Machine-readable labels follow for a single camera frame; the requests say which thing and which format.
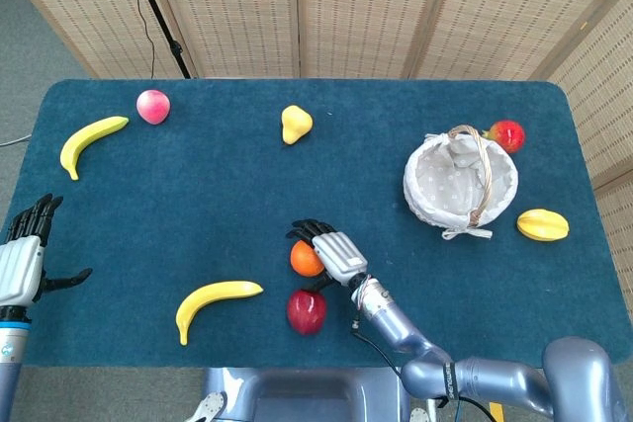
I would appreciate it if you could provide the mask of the left black grey robot hand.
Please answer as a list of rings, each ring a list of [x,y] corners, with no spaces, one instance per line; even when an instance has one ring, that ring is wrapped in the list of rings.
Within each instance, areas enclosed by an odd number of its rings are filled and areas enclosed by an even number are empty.
[[[68,278],[46,275],[44,258],[52,220],[63,197],[46,194],[10,221],[1,244],[1,310],[26,311],[42,294],[84,283],[93,270],[86,268]]]

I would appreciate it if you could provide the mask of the right black grey robot hand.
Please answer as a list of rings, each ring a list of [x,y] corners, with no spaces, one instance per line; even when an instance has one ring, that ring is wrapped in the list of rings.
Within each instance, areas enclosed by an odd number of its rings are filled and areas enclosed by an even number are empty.
[[[317,274],[316,282],[305,291],[319,293],[326,287],[338,283],[355,292],[368,277],[368,261],[352,240],[332,225],[312,218],[292,222],[286,234],[296,237],[316,252],[324,270]]]

